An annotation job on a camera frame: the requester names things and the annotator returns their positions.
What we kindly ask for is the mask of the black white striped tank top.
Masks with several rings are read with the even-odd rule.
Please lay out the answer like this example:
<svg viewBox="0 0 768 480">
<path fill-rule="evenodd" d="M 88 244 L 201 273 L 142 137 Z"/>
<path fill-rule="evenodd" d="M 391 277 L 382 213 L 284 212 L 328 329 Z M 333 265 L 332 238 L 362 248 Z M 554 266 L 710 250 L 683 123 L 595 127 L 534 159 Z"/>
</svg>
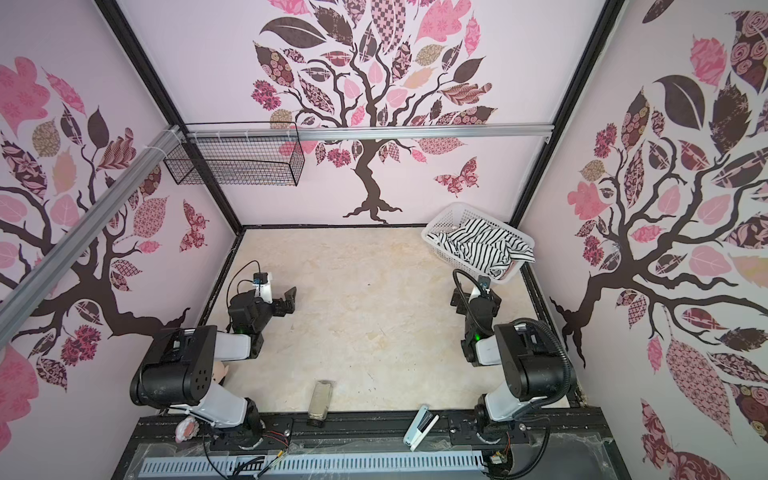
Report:
<svg viewBox="0 0 768 480">
<path fill-rule="evenodd" d="M 441 253 L 493 280 L 504 278 L 513 265 L 535 261 L 527 241 L 480 218 L 469 219 L 451 232 L 429 233 L 427 239 Z"/>
</svg>

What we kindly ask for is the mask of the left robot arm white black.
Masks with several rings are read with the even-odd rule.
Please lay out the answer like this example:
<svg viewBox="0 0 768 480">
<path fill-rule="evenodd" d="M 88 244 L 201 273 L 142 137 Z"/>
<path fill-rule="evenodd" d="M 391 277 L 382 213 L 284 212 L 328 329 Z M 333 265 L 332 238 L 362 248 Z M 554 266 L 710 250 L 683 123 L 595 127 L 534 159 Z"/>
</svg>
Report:
<svg viewBox="0 0 768 480">
<path fill-rule="evenodd" d="M 256 359 L 264 344 L 263 330 L 272 318 L 295 312 L 296 294 L 292 287 L 270 301 L 255 290 L 235 295 L 228 309 L 228 331 L 215 325 L 160 330 L 131 380 L 131 401 L 183 411 L 242 449 L 264 439 L 286 446 L 285 435 L 269 430 L 252 399 L 232 393 L 214 378 L 214 366 Z"/>
</svg>

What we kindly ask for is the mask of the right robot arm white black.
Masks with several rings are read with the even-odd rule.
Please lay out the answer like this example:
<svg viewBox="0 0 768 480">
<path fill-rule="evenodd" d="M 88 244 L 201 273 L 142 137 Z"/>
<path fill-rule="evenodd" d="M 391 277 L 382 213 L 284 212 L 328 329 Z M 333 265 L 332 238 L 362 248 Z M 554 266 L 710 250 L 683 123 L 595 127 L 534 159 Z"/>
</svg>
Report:
<svg viewBox="0 0 768 480">
<path fill-rule="evenodd" d="M 465 360 L 474 367 L 499 366 L 503 382 L 479 397 L 473 425 L 478 438 L 503 426 L 513 426 L 528 414 L 567 397 L 575 384 L 575 373 L 565 348 L 543 322 L 517 318 L 494 322 L 501 298 L 492 290 L 490 279 L 452 271 L 454 290 L 451 305 L 464 317 L 460 347 Z"/>
</svg>

